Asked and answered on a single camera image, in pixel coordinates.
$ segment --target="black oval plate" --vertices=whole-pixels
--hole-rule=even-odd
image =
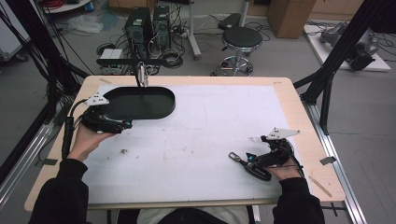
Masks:
[[[110,102],[101,105],[109,119],[163,119],[175,109],[175,95],[164,87],[118,87],[105,93]]]

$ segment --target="gray floor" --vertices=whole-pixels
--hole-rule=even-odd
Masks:
[[[104,9],[95,10],[90,15],[103,16]],[[57,15],[55,21],[67,19],[86,13],[83,10]],[[195,19],[196,27],[210,17]],[[267,24],[265,18],[248,18]],[[72,32],[65,37],[82,60],[95,74],[100,74],[96,48],[109,41],[113,35],[121,35],[125,19],[120,17],[115,26],[109,26],[99,35],[87,35]],[[203,31],[220,33],[220,30],[205,30],[216,27],[215,22],[207,22]],[[289,77],[297,81],[306,77],[320,67],[320,63],[308,44],[305,36],[298,39],[278,39],[272,32],[265,31],[271,39],[264,42],[260,49],[249,56],[255,65],[256,77]],[[185,42],[184,63],[178,69],[161,68],[158,76],[209,76],[217,63],[226,56],[233,55],[231,50],[221,51],[223,47],[220,36],[196,36],[202,51],[202,58],[195,61],[191,56],[190,45]],[[89,72],[74,53],[67,48],[70,61]],[[396,60],[396,57],[380,50],[383,59]],[[329,115],[329,132],[337,149],[346,175],[361,205],[368,223],[394,223],[396,220],[396,177],[394,160],[396,159],[396,63],[389,62],[390,72],[352,72],[340,70],[333,81],[332,101]],[[12,60],[0,67],[0,162],[18,143],[21,136],[46,103],[46,82],[36,71],[32,60],[21,63]],[[305,87],[297,90],[304,92]],[[23,210],[24,201],[32,187],[39,168],[32,166],[0,211],[1,223],[27,223],[30,213]],[[272,223],[273,206],[261,206],[262,223]],[[327,223],[350,223],[345,211],[325,210]],[[105,211],[90,211],[89,221],[106,223]]]

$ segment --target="metal rail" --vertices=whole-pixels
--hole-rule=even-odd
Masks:
[[[326,154],[328,156],[333,156],[337,159],[336,162],[332,164],[334,167],[335,172],[337,173],[338,179],[340,180],[341,186],[344,189],[346,194],[345,204],[346,209],[349,213],[349,216],[354,224],[366,224],[366,218],[364,217],[363,212],[361,211],[361,207],[359,206],[358,200],[353,192],[352,187],[347,179],[347,175],[344,171],[344,168],[341,164],[341,161],[338,158],[337,152],[332,144],[332,139],[329,135],[323,132],[319,124],[320,112],[315,105],[308,105],[307,103],[303,102],[305,107],[306,113],[311,118],[312,124],[317,131],[318,137],[320,139],[321,144],[323,145]]]
[[[47,142],[47,139],[52,133],[53,126],[53,120],[49,124],[43,124],[41,126],[28,148],[26,148],[26,150],[23,152],[18,162],[14,165],[7,178],[0,186],[0,211],[8,201],[15,188],[21,182],[27,170],[31,168],[32,162],[37,156],[37,153]]]

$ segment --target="person's right hand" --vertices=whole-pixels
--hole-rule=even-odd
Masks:
[[[274,175],[279,181],[288,178],[301,177],[296,164],[294,164],[294,161],[291,158],[289,158],[289,160],[282,166],[270,166],[264,167],[264,169],[271,173],[271,175]]]
[[[78,125],[75,143],[67,156],[67,159],[85,161],[88,155],[94,151],[99,144],[115,135],[114,133],[96,133],[85,127],[83,124]]]

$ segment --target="black metal pole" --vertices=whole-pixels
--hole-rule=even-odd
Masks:
[[[326,134],[328,134],[327,121],[332,80],[335,73],[387,2],[388,0],[365,0],[319,70],[293,84],[295,88],[300,88],[311,82],[307,91],[301,95],[302,101],[311,105],[316,103],[318,97],[324,91],[320,110],[320,127]]]

